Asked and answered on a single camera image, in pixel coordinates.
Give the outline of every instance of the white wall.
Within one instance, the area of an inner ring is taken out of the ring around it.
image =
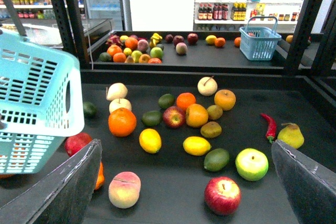
[[[323,0],[319,13],[317,14],[314,26],[311,30],[312,34],[318,34],[321,32],[324,20],[325,20],[325,16],[328,14],[328,10],[329,10],[329,6],[331,4],[332,0]]]
[[[130,0],[133,31],[191,31],[194,0]]]

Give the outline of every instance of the red chili pepper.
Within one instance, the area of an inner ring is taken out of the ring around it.
[[[263,118],[265,118],[268,122],[268,129],[266,132],[266,138],[270,143],[273,143],[273,140],[275,138],[275,134],[277,132],[277,124],[273,118],[271,118],[269,115],[266,115],[264,113],[260,114]]]

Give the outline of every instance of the yellow pear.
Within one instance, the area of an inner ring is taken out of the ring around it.
[[[285,123],[282,126],[285,126],[279,134],[278,140],[284,141],[286,144],[292,146],[295,149],[300,148],[304,143],[304,137],[300,131],[300,127],[295,123]]]

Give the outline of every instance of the blue plastic basket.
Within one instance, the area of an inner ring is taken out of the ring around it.
[[[20,33],[0,35],[0,174],[39,172],[84,127],[78,59],[30,42],[16,26]]]
[[[273,18],[273,29],[268,27],[251,27],[249,23],[255,18]],[[276,33],[278,19],[274,16],[252,17],[247,26],[241,27],[240,50],[249,60],[271,60],[281,35]]]

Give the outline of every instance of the metal shelf frame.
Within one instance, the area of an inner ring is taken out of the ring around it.
[[[64,0],[51,0],[64,50],[76,55],[82,68],[89,67],[89,58],[85,50],[84,33],[81,25],[80,13],[77,0],[66,0],[68,12]],[[299,66],[310,36],[314,21],[317,17],[322,0],[304,0],[301,8],[301,15],[298,19],[296,30],[293,35],[293,42],[287,51],[283,75],[294,76],[299,73]],[[311,68],[311,75],[327,74],[331,69],[331,62],[336,57],[336,7],[328,20],[326,32],[315,57]]]

